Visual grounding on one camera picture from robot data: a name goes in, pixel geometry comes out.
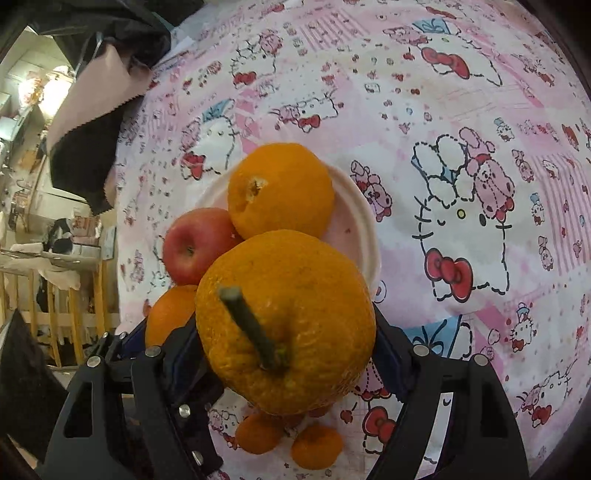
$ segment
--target citrus fruit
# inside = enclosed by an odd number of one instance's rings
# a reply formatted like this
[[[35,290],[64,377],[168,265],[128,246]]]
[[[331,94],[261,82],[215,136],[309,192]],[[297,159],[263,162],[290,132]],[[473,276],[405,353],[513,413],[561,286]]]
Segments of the citrus fruit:
[[[145,344],[162,345],[175,328],[184,326],[195,311],[196,285],[173,287],[151,308],[146,324]]]
[[[334,203],[328,169],[295,143],[257,148],[237,166],[228,184],[228,211],[243,238],[280,229],[321,237]]]
[[[324,470],[336,461],[343,450],[343,439],[331,427],[313,423],[295,438],[291,458],[306,470]]]
[[[241,289],[276,362],[269,364],[220,300],[219,289],[230,286]],[[219,257],[199,284],[196,311],[213,371],[274,415],[305,413],[343,397],[375,341],[374,309],[354,263],[290,230],[254,236]]]
[[[283,435],[283,425],[279,418],[259,412],[242,420],[234,436],[242,450],[262,455],[273,450]]]

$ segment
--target red apple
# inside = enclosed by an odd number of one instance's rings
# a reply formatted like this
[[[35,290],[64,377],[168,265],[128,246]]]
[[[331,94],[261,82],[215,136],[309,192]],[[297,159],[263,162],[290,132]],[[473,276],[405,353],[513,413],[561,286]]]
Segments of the red apple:
[[[162,261],[177,285],[198,285],[211,264],[240,242],[227,210],[198,208],[171,225],[164,238]]]

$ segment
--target pink fabric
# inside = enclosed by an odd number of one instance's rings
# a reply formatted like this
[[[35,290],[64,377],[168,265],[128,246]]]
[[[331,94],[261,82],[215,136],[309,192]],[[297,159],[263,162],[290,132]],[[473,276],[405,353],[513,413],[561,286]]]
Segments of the pink fabric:
[[[534,472],[591,384],[590,103],[560,49],[501,0],[244,0],[192,34],[120,138],[119,331],[170,286],[172,221],[257,146],[299,142],[375,212],[386,319],[438,355],[491,360]],[[369,364],[320,419],[343,454],[310,472],[290,458],[297,430],[260,457],[237,447],[251,408],[227,391],[210,412],[213,478],[365,479],[400,408]]]
[[[120,57],[116,48],[107,44],[105,53],[81,72],[57,111],[47,133],[47,151],[69,131],[143,95],[151,78],[148,67],[130,67],[129,57]]]

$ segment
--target black cloth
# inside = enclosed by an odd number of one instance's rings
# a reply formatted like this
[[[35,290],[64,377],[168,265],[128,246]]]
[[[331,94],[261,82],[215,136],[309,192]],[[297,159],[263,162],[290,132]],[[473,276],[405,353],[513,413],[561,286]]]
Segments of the black cloth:
[[[0,426],[43,461],[67,392],[16,310],[0,352]]]

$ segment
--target metal screw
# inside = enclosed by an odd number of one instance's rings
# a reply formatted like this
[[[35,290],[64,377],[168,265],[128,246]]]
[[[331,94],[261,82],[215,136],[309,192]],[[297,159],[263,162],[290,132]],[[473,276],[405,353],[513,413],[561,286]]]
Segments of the metal screw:
[[[146,356],[154,357],[160,355],[161,348],[158,345],[150,346],[146,349]]]
[[[424,345],[415,345],[413,352],[418,356],[427,356],[429,354],[429,348]]]
[[[183,403],[178,408],[178,414],[181,415],[182,418],[187,419],[191,416],[191,408],[186,403]]]
[[[90,368],[94,368],[97,367],[98,365],[100,365],[100,357],[99,356],[91,356],[87,361],[86,361],[86,365],[88,365]]]
[[[482,355],[481,353],[477,353],[476,355],[474,355],[474,361],[477,365],[480,365],[481,367],[485,367],[488,364],[488,358]]]
[[[195,463],[199,466],[203,465],[203,455],[197,450],[191,452],[193,454],[193,458],[195,459]]]

